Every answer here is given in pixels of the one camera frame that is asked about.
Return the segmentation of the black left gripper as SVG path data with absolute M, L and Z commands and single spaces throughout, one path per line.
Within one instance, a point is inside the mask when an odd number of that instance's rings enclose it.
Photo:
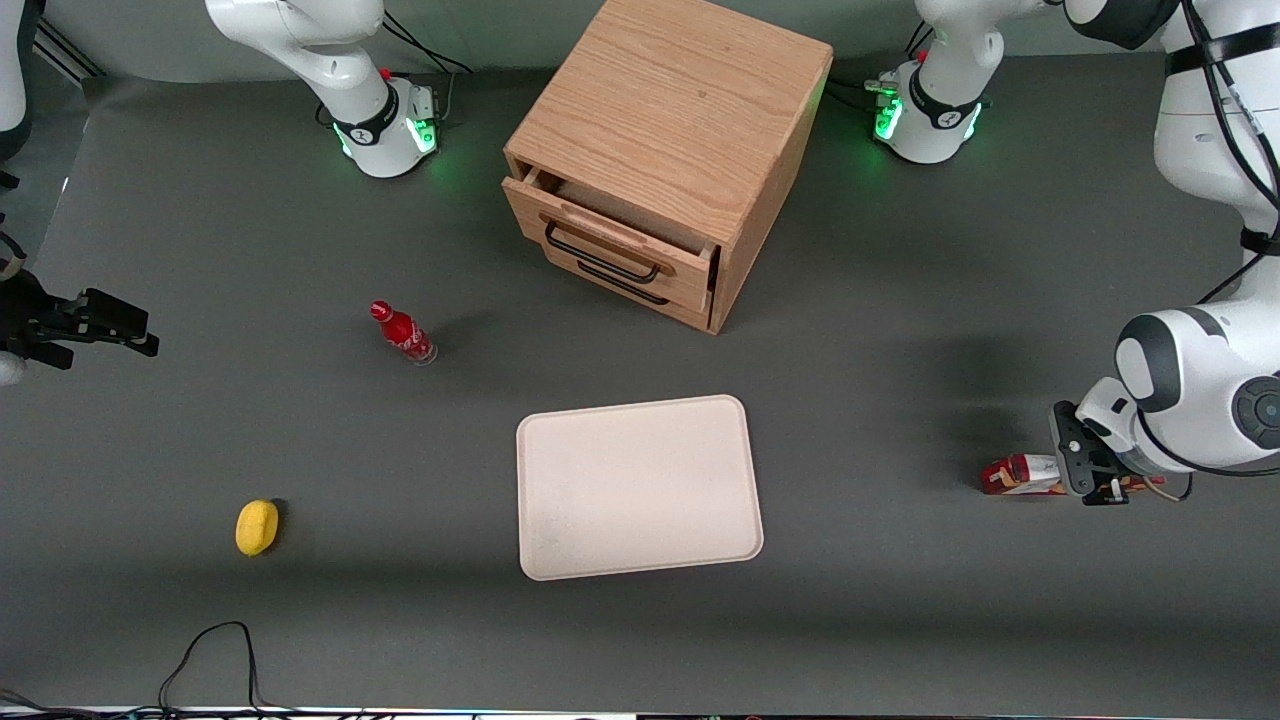
M 1129 503 L 1130 477 L 1119 477 L 1117 457 L 1076 418 L 1076 405 L 1057 401 L 1051 407 L 1050 421 L 1065 492 L 1091 507 Z

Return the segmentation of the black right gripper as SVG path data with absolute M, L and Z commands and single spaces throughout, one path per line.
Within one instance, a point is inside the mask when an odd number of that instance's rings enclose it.
M 88 342 L 118 345 L 146 357 L 156 357 L 160 338 L 150 334 L 148 313 L 101 290 L 78 297 L 78 314 L 64 299 L 46 292 L 36 277 L 20 270 L 1 283 L 1 350 L 27 361 L 68 370 L 74 351 L 63 345 L 81 342 L 84 324 Z

